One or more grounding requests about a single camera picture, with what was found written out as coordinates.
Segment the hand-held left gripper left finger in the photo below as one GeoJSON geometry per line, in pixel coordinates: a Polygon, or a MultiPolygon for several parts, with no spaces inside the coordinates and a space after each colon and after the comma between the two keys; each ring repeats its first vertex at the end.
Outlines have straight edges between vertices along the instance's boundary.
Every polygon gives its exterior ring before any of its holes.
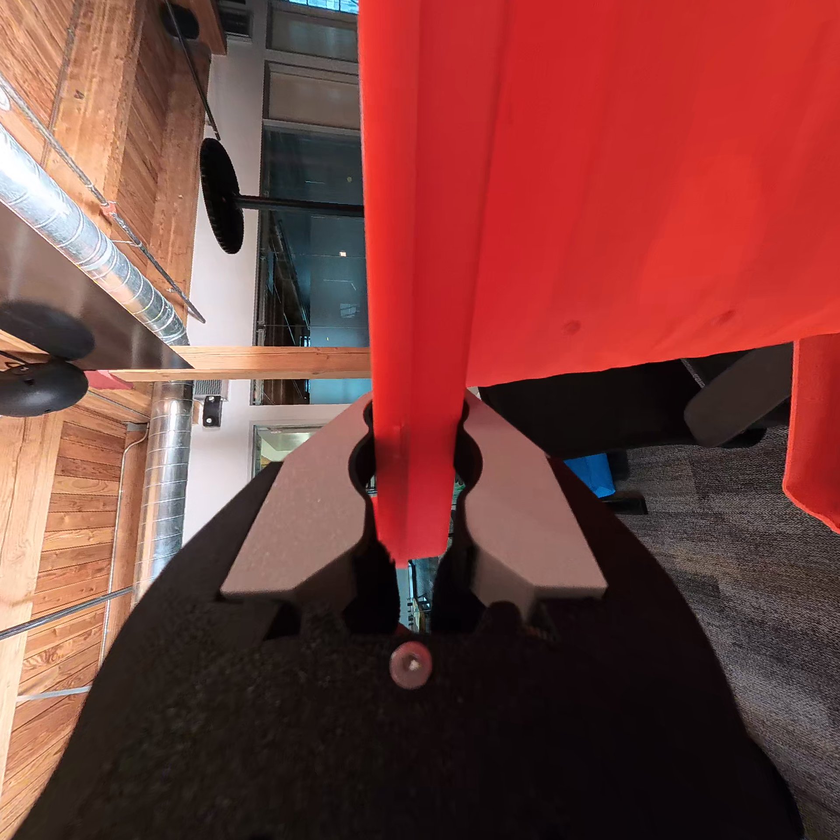
{"type": "Polygon", "coordinates": [[[375,468],[364,395],[282,461],[221,596],[274,606],[267,635],[299,634],[305,612],[320,607],[351,634],[393,635],[400,595],[368,491],[375,468]]]}

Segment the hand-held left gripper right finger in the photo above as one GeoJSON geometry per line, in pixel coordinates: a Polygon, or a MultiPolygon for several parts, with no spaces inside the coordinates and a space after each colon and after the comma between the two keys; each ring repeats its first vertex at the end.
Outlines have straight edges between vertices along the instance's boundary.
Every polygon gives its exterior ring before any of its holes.
{"type": "Polygon", "coordinates": [[[599,599],[607,589],[546,454],[465,394],[455,473],[464,483],[432,599],[433,632],[471,632],[496,603],[523,621],[537,604],[599,599]]]}

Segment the red cloth garment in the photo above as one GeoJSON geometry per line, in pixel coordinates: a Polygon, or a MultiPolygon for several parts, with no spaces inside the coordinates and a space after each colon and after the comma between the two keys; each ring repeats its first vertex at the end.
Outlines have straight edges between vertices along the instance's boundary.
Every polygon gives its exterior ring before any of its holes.
{"type": "Polygon", "coordinates": [[[838,531],[838,2],[359,2],[380,539],[445,551],[466,388],[795,342],[838,531]]]}

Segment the glass door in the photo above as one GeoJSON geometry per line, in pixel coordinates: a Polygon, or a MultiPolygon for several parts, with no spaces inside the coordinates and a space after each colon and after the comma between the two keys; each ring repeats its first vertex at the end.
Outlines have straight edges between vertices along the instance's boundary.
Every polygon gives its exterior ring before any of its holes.
{"type": "Polygon", "coordinates": [[[321,424],[293,423],[291,425],[254,425],[251,456],[251,476],[262,469],[283,461],[296,448],[317,433],[321,424]]]}

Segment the blue plastic container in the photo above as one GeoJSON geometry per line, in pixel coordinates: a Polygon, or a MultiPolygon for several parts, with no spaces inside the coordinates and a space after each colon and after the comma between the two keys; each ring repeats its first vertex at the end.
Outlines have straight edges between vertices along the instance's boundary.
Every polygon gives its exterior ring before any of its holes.
{"type": "Polygon", "coordinates": [[[613,471],[607,454],[568,458],[565,465],[600,499],[616,493],[613,471]]]}

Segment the black office chair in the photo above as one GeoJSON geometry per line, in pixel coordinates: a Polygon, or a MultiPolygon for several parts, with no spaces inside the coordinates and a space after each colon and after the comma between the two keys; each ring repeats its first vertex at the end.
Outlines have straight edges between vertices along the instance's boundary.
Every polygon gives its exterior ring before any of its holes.
{"type": "Polygon", "coordinates": [[[633,448],[747,448],[790,419],[793,344],[480,386],[558,459],[633,448]]]}

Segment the glass partition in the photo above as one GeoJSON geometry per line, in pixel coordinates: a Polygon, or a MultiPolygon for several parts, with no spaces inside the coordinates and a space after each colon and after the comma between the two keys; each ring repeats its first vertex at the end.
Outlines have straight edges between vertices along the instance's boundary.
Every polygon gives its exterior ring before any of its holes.
{"type": "Polygon", "coordinates": [[[255,344],[367,348],[357,2],[268,2],[255,344]]]}

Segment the black round lamp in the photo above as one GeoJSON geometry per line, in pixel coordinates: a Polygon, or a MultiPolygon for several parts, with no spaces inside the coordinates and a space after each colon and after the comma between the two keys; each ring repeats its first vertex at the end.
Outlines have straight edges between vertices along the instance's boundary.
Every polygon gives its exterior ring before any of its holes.
{"type": "Polygon", "coordinates": [[[73,363],[16,364],[1,372],[1,415],[40,417],[79,403],[88,393],[85,373],[73,363]]]}

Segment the black ceiling panel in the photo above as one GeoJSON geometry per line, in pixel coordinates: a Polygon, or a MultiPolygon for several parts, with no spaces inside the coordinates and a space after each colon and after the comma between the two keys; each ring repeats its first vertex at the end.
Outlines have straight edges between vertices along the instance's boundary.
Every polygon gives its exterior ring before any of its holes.
{"type": "Polygon", "coordinates": [[[28,301],[81,322],[95,342],[77,361],[83,370],[115,371],[128,382],[152,382],[154,371],[191,380],[195,371],[56,247],[1,205],[2,303],[28,301]]]}

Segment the thin metal conduit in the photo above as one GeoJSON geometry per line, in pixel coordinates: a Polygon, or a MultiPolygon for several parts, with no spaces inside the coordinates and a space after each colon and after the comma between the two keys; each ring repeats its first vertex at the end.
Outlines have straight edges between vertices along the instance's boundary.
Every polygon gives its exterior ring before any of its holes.
{"type": "Polygon", "coordinates": [[[79,167],[78,163],[74,161],[74,159],[70,156],[67,150],[56,139],[56,136],[45,126],[45,124],[40,120],[35,111],[29,107],[26,100],[24,100],[20,96],[20,94],[17,92],[14,86],[8,81],[8,79],[5,78],[4,75],[1,75],[1,89],[6,95],[6,98],[9,99],[9,101],[12,102],[17,107],[17,109],[21,111],[21,113],[23,113],[23,115],[26,117],[26,120],[29,121],[32,124],[32,126],[37,130],[37,132],[48,144],[50,149],[59,156],[59,158],[73,172],[77,179],[96,198],[96,200],[102,208],[102,211],[106,215],[110,216],[112,220],[118,226],[121,227],[122,231],[128,237],[129,244],[137,248],[141,252],[141,254],[152,264],[152,267],[155,268],[156,271],[165,280],[169,290],[174,292],[174,294],[176,294],[183,301],[188,313],[193,315],[193,317],[199,322],[205,323],[206,320],[201,314],[201,312],[195,308],[193,303],[190,301],[189,297],[175,283],[170,274],[163,268],[161,263],[157,260],[157,258],[155,258],[152,255],[152,253],[149,251],[148,247],[144,244],[140,237],[134,233],[131,226],[129,226],[125,219],[120,215],[117,209],[117,204],[114,201],[110,201],[107,197],[105,197],[105,195],[96,187],[91,178],[79,167]]]}

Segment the wall vent with black device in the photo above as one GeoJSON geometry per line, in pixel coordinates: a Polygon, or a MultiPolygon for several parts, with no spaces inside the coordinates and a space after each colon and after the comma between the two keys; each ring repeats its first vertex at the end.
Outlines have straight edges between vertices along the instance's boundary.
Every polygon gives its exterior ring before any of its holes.
{"type": "Polygon", "coordinates": [[[195,380],[193,382],[193,425],[219,429],[224,405],[228,401],[229,382],[223,380],[195,380]]]}

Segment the wooden post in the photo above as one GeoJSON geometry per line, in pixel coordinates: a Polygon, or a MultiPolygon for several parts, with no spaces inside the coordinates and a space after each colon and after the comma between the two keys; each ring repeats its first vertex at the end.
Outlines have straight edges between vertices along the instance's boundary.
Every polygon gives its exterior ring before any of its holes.
{"type": "Polygon", "coordinates": [[[371,378],[371,352],[353,347],[182,346],[168,367],[108,369],[126,382],[356,380],[371,378]]]}

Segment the long silver ventilation duct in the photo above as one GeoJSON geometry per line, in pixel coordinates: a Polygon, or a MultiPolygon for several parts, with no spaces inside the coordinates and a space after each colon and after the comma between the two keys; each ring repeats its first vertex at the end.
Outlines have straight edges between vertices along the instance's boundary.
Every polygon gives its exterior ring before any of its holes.
{"type": "Polygon", "coordinates": [[[1,200],[38,235],[171,347],[189,344],[172,304],[1,128],[1,200]]]}

